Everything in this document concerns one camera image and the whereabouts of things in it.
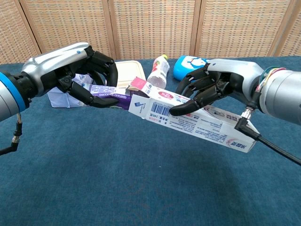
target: cardboard box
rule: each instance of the cardboard box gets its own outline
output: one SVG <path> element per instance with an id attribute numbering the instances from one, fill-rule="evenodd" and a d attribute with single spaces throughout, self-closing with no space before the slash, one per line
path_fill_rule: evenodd
<path id="1" fill-rule="evenodd" d="M 140 78 L 135 78 L 131 86 L 141 90 L 148 97 L 132 95 L 128 110 L 130 113 L 156 124 L 245 153 L 249 152 L 255 144 L 255 140 L 234 129 L 241 117 L 237 114 L 208 105 L 194 113 L 172 116 L 169 109 L 185 103 L 189 98 L 152 86 Z M 257 132 L 251 122 L 248 124 Z"/>

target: woven screen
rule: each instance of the woven screen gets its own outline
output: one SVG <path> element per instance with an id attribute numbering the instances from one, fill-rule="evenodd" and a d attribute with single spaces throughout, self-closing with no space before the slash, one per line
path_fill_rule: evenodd
<path id="1" fill-rule="evenodd" d="M 206 0 L 201 57 L 266 56 L 289 0 Z"/>
<path id="2" fill-rule="evenodd" d="M 37 55 L 13 0 L 0 1 L 0 64 L 25 62 Z"/>
<path id="3" fill-rule="evenodd" d="M 301 12 L 298 14 L 280 53 L 281 56 L 301 56 Z"/>
<path id="4" fill-rule="evenodd" d="M 111 55 L 101 0 L 23 2 L 43 51 L 87 41 L 93 49 Z"/>
<path id="5" fill-rule="evenodd" d="M 195 1 L 113 0 L 121 59 L 189 54 Z"/>

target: black wire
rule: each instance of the black wire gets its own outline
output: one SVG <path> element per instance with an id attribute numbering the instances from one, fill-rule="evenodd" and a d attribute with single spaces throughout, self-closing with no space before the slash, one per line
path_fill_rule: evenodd
<path id="1" fill-rule="evenodd" d="M 267 139 L 263 138 L 262 136 L 258 137 L 258 141 L 262 142 L 264 145 L 268 146 L 278 154 L 282 155 L 283 157 L 293 161 L 294 163 L 298 164 L 301 166 L 301 159 L 289 154 L 288 152 L 282 150 L 280 147 L 276 146 L 275 144 L 269 142 Z"/>

